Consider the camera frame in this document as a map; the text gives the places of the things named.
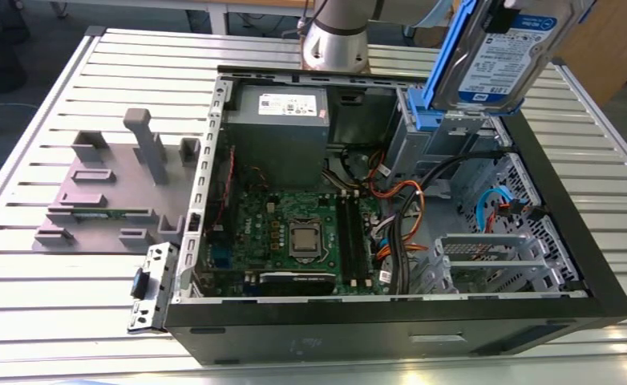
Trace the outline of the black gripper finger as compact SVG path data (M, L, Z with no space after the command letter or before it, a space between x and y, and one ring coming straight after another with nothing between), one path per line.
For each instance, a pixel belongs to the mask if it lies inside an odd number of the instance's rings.
M494 0L490 2L483 29L488 34L504 34L512 26L518 15L532 0Z

